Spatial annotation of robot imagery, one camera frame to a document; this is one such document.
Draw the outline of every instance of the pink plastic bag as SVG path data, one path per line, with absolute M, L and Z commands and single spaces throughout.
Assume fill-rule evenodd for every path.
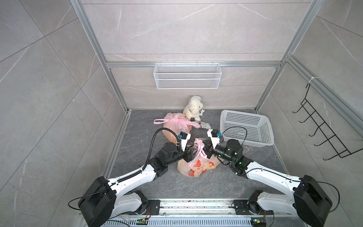
M 179 135 L 181 131 L 190 133 L 192 126 L 200 128 L 200 124 L 189 121 L 189 119 L 182 113 L 168 113 L 164 119 L 155 119 L 154 124 L 164 124 L 164 128 L 171 129 L 177 135 Z M 176 144 L 176 138 L 171 132 L 163 130 L 163 133 L 170 142 Z
M 193 147 L 197 148 L 197 150 L 192 161 L 186 162 L 184 159 L 178 161 L 178 170 L 181 174 L 187 177 L 198 177 L 207 170 L 215 169 L 219 165 L 220 162 L 216 156 L 212 155 L 210 159 L 207 158 L 203 151 L 203 140 L 195 139 Z

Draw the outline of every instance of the black motor joint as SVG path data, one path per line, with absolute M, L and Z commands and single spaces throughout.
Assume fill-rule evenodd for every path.
M 203 143 L 203 150 L 207 155 L 207 158 L 211 158 L 212 155 L 215 155 L 221 159 L 224 159 L 229 162 L 229 166 L 234 173 L 239 176 L 246 177 L 244 174 L 245 170 L 248 164 L 253 161 L 252 159 L 243 156 L 243 147 L 240 145 L 238 140 L 229 139 L 225 147 L 217 144 L 215 148 L 213 148 L 211 140 L 205 140 Z

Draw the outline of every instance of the stuffed dog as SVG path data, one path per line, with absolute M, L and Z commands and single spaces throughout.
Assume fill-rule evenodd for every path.
M 183 114 L 187 118 L 194 118 L 195 121 L 200 121 L 200 110 L 203 109 L 203 103 L 200 102 L 201 97 L 193 96 L 189 100 L 188 105 L 184 108 Z

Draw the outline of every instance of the wire mesh basket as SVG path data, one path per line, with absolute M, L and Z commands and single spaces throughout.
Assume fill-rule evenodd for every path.
M 160 63 L 154 68 L 158 89 L 218 88 L 221 75 L 221 67 L 214 63 Z
M 247 137 L 244 143 L 243 140 L 246 136 L 246 130 L 234 126 L 241 126 L 247 129 Z M 221 113 L 220 130 L 221 133 L 224 132 L 224 141 L 227 141 L 229 139 L 237 139 L 240 143 L 243 143 L 244 145 L 254 147 L 274 145 L 274 137 L 271 123 L 268 117 L 264 115 L 233 110 L 224 110 Z

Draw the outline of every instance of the wall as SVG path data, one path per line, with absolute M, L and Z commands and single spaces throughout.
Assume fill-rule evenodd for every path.
M 359 9 L 362 7 L 362 1 L 326 1 L 294 53 L 319 80 L 324 81 L 357 111 L 362 107 L 359 94 L 363 58 L 359 50 L 363 46 L 363 30 L 358 26 Z M 326 226 L 361 226 L 363 151 L 345 158 L 323 160 L 335 155 L 335 151 L 328 142 L 314 146 L 323 142 L 324 137 L 319 130 L 313 137 L 308 136 L 313 135 L 317 127 L 311 118 L 299 123 L 309 116 L 305 110 L 292 113 L 301 106 L 306 84 L 293 68 L 287 66 L 260 113 L 271 121 L 276 148 L 290 174 L 313 176 L 318 181 L 332 183 L 340 191 L 341 205 L 328 216 Z M 312 87 L 307 100 L 351 152 L 363 148 L 363 138 Z M 318 124 L 322 123 L 317 114 L 312 116 Z M 333 135 L 326 126 L 323 131 L 328 137 Z M 335 138 L 331 142 L 338 151 L 344 150 Z M 335 205 L 335 190 L 322 187 Z
M 123 111 L 68 0 L 0 8 L 0 226 L 71 226 Z
M 279 61 L 310 5 L 308 0 L 82 2 L 108 61 Z M 113 69 L 131 109 L 184 108 L 192 95 L 201 96 L 205 108 L 254 108 L 273 72 L 222 68 L 217 90 L 158 90 L 151 68 Z

